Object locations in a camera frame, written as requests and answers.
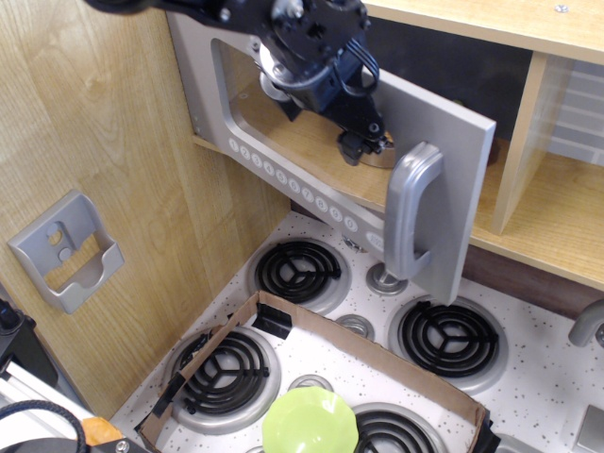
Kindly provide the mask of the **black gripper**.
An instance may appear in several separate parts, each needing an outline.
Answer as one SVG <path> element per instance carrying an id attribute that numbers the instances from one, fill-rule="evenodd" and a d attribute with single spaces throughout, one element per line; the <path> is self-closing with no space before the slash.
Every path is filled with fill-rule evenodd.
<path id="1" fill-rule="evenodd" d="M 372 98 L 373 89 L 362 86 L 359 64 L 350 70 L 325 69 L 304 82 L 276 64 L 261 70 L 260 86 L 290 121 L 306 110 L 338 126 L 338 149 L 348 165 L 357 166 L 363 154 L 378 152 L 388 134 Z"/>

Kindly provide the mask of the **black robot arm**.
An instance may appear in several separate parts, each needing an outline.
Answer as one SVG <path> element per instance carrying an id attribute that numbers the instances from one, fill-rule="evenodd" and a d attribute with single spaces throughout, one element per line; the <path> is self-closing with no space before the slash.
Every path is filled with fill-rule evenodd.
<path id="1" fill-rule="evenodd" d="M 184 14 L 201 25 L 257 39 L 249 54 L 260 85 L 289 120 L 304 110 L 338 126 L 343 159 L 391 146 L 373 92 L 379 66 L 367 48 L 370 20 L 361 1 L 92 1 L 131 15 L 148 8 Z"/>

